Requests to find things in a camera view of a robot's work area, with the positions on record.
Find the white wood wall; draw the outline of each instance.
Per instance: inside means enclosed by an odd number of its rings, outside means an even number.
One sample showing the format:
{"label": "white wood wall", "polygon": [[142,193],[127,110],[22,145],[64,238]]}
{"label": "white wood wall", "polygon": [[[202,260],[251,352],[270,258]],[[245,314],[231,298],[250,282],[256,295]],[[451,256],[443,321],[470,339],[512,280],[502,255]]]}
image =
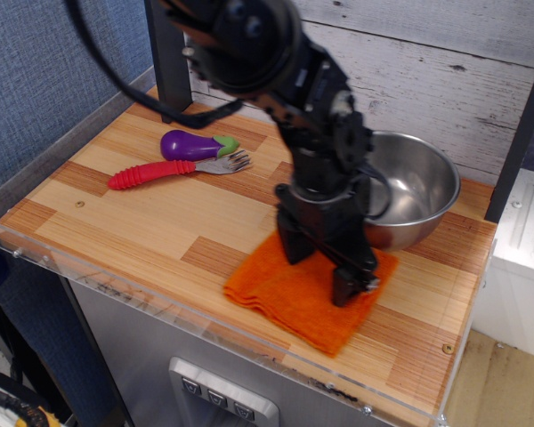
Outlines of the white wood wall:
{"label": "white wood wall", "polygon": [[[495,184],[534,82],[534,0],[295,0],[375,130],[445,151]],[[194,101],[227,100],[191,79]],[[269,120],[263,113],[247,114]]]}

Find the purple eggplant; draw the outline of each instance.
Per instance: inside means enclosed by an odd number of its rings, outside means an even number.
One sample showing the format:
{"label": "purple eggplant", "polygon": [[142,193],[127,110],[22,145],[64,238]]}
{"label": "purple eggplant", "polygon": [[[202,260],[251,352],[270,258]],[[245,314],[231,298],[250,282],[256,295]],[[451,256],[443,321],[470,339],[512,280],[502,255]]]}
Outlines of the purple eggplant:
{"label": "purple eggplant", "polygon": [[239,142],[230,136],[207,138],[180,130],[166,133],[160,141],[160,152],[166,160],[197,162],[206,158],[219,158],[233,153]]}

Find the wooden tabletop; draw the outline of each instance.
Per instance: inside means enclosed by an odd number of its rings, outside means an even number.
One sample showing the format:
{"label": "wooden tabletop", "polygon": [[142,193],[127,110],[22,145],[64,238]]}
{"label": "wooden tabletop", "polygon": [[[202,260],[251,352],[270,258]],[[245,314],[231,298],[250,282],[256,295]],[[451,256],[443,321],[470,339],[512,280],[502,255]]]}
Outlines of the wooden tabletop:
{"label": "wooden tabletop", "polygon": [[[216,337],[333,383],[336,396],[368,402],[400,423],[428,425],[425,415],[439,414],[465,345],[496,229],[483,220],[492,188],[463,180],[438,229],[395,253],[400,266],[384,294],[332,359],[223,295],[226,279],[275,230],[273,188],[288,182],[291,164],[274,125],[235,116],[198,131],[238,139],[253,159],[246,171],[107,188],[112,174],[161,161],[160,138],[173,128],[182,129],[133,105],[10,210],[0,221],[4,244],[86,285],[102,283],[143,301],[152,312],[205,318],[202,327]],[[444,351],[446,344],[452,350]]]}

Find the orange cloth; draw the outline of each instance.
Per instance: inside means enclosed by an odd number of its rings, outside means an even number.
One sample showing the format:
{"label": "orange cloth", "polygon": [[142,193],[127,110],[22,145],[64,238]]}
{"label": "orange cloth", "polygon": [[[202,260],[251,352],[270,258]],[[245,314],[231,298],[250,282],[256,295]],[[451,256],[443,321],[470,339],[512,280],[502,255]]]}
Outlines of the orange cloth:
{"label": "orange cloth", "polygon": [[285,256],[279,233],[270,235],[230,277],[226,296],[334,357],[368,316],[398,265],[390,254],[375,251],[380,286],[352,298],[345,307],[332,301],[332,271],[336,267],[316,251],[296,265]]}

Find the red handle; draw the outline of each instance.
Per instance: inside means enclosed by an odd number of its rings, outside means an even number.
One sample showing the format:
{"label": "red handle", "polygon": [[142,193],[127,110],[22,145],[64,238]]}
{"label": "red handle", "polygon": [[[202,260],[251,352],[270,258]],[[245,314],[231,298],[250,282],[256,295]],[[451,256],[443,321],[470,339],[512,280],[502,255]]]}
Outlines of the red handle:
{"label": "red handle", "polygon": [[186,160],[148,163],[147,165],[129,167],[124,171],[116,173],[109,180],[108,185],[110,189],[128,189],[129,187],[156,180],[163,176],[182,175],[184,173],[194,172],[195,170],[196,164]]}

